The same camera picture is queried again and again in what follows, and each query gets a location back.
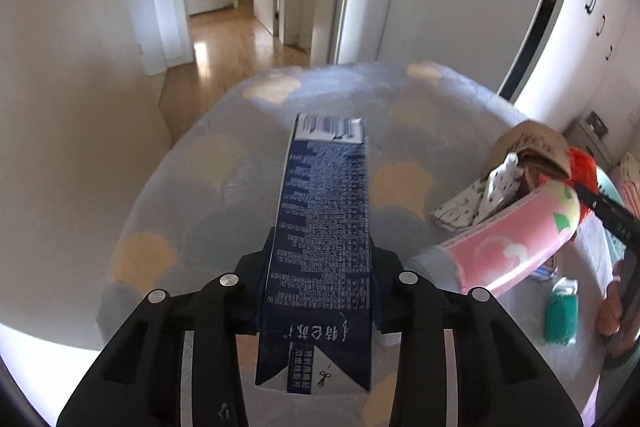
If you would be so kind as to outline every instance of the black tongs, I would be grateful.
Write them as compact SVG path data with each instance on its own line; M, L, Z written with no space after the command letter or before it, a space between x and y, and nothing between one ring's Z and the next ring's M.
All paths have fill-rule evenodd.
M272 246L273 230L262 251L199 292L150 292L82 379L58 427L247 427L236 335L259 332ZM404 270L395 253L373 243L370 251L372 319L382 333L402 333L390 426L582 425L491 293L439 290Z
M602 221L606 230L626 246L626 251L636 257L636 262L630 259L625 263L622 274L621 296L623 323L631 322L633 317L640 313L640 221L621 204L616 203L604 194L596 194L582 184L575 184L575 192L578 199L588 206L596 217ZM607 344L607 357L604 362L605 369L615 369L630 360L638 350L640 339L636 345L619 354L618 343L624 335L619 331L611 337L605 338Z

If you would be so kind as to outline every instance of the red fabric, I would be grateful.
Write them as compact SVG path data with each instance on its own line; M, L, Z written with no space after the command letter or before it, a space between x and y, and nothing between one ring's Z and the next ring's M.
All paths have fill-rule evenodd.
M598 193L598 175L596 173L596 160L589 156L586 152L569 147L569 158L571 160L571 179L566 182L571 188L575 186L575 182L579 182L587 187L591 192ZM583 203L580 203L580 222L591 214L591 209Z

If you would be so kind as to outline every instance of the yellow floral pattern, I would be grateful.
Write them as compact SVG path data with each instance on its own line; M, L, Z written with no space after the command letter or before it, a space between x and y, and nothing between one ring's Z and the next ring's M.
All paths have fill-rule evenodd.
M400 206L424 221L424 200L433 184L431 175L417 163L383 164L369 184L372 208Z
M392 104L391 113L399 125L417 127L432 133L437 115L431 102L424 98L406 98Z
M266 100L273 105L282 105L287 101L289 95L302 84L293 76L283 74L270 74L264 81L245 87L242 90L242 97L245 100Z
M176 171L179 176L208 182L217 190L246 149L232 136L206 135L193 140L179 152Z
M117 249L110 269L112 282L126 282L143 297L155 288L156 280L176 264L175 250L161 235L132 233Z
M411 78L420 78L437 85L442 78L441 68L442 66L437 62L425 60L423 62L409 64L406 68L406 74Z
M387 375L385 379L371 390L367 402L364 404L362 417L367 427L389 425L391 408L396 393L396 377Z

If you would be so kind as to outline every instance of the blue object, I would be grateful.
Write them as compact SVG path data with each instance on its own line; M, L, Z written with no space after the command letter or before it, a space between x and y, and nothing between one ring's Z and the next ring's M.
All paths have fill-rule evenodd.
M603 171L600 167L597 167L596 169L596 174L598 177L598 191L600 192L600 194L604 194L607 198L610 198L617 204L623 204L622 198L620 197L617 188L615 188L606 172ZM624 259L626 247L619 239L614 237L614 235L609 232L609 230L605 230L604 232L607 237L607 245L609 246L611 264L615 265L618 261L622 261L622 259Z

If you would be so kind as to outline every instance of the barcode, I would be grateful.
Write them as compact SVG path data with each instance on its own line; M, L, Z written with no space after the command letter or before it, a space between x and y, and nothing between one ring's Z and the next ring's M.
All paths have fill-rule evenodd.
M298 117L296 140L323 140L362 143L362 120L301 114Z

